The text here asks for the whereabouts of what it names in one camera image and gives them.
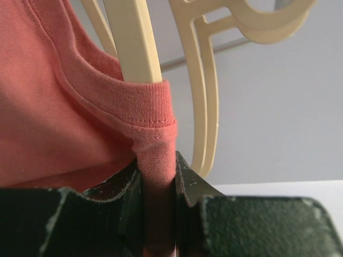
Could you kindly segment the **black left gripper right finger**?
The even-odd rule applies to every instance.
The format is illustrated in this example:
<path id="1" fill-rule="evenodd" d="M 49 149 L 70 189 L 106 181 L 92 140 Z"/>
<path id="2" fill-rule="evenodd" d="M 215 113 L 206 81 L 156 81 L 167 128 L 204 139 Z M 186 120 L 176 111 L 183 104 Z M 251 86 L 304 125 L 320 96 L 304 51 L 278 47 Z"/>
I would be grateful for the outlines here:
<path id="1" fill-rule="evenodd" d="M 176 247 L 180 256 L 342 256 L 318 201 L 224 195 L 176 155 Z"/>

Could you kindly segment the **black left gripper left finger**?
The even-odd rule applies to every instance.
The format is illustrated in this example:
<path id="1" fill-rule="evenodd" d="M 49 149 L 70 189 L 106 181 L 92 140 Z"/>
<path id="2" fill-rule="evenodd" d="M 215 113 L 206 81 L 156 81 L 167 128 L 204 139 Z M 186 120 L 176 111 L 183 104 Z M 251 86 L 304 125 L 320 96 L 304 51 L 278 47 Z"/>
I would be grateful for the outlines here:
<path id="1" fill-rule="evenodd" d="M 136 162 L 94 188 L 1 189 L 1 256 L 142 256 Z"/>

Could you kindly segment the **pink t shirt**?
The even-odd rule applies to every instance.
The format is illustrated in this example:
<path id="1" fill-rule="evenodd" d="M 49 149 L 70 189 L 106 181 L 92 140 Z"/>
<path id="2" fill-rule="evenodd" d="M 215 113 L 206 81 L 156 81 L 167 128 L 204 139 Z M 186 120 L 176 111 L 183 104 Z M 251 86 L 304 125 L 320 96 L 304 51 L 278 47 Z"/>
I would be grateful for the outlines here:
<path id="1" fill-rule="evenodd" d="M 68 1 L 1 1 L 1 187 L 82 192 L 137 159 L 145 256 L 175 249 L 169 83 L 131 83 Z"/>

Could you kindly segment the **beige front hanger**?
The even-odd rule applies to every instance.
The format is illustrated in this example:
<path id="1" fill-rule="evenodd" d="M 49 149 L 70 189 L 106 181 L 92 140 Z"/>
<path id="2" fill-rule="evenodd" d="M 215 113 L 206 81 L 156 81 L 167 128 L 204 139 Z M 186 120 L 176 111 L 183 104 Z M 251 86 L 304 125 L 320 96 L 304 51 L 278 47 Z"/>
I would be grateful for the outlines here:
<path id="1" fill-rule="evenodd" d="M 81 1 L 106 53 L 119 59 L 123 79 L 134 83 L 162 81 L 146 1 Z"/>

